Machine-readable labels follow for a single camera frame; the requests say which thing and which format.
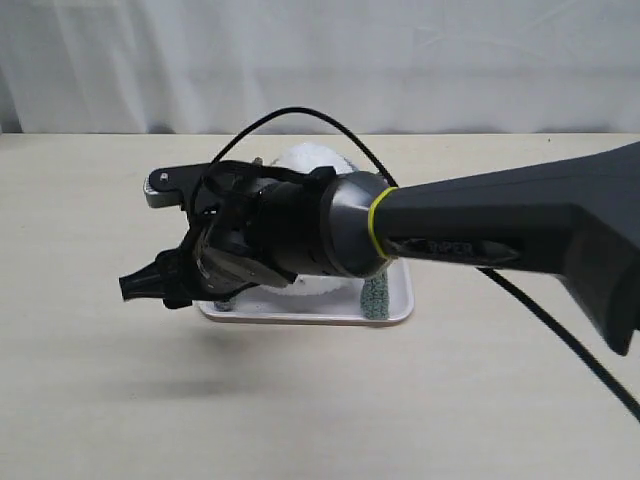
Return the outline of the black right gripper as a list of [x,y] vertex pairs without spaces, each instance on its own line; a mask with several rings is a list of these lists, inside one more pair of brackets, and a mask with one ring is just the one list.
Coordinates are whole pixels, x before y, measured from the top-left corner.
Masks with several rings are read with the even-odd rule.
[[332,167],[301,173],[258,164],[211,164],[196,180],[188,219],[199,230],[188,255],[161,251],[118,279],[122,299],[159,299],[167,309],[195,300],[228,300],[301,275],[337,277],[328,252],[323,198],[337,181]]

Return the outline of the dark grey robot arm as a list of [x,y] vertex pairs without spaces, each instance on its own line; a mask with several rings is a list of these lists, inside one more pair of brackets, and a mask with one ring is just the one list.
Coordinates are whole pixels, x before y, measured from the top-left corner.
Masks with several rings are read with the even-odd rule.
[[170,309],[227,300],[299,275],[369,278],[397,258],[557,277],[609,348],[639,328],[639,147],[395,188],[317,165],[216,161],[153,171],[153,208],[177,206],[189,228],[120,279],[126,300]]

